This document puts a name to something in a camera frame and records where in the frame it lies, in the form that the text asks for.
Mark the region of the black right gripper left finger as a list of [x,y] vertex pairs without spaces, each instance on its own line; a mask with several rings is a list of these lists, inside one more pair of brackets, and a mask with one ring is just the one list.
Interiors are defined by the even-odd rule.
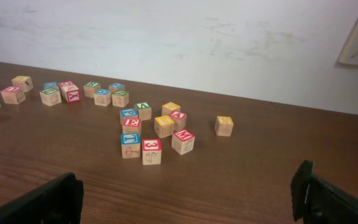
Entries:
[[81,222],[84,184],[67,172],[0,207],[4,223]]

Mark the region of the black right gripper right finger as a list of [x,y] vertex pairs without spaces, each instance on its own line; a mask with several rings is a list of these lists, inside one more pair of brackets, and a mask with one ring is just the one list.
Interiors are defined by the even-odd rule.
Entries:
[[313,173],[305,160],[291,180],[294,221],[304,224],[358,224],[358,199]]

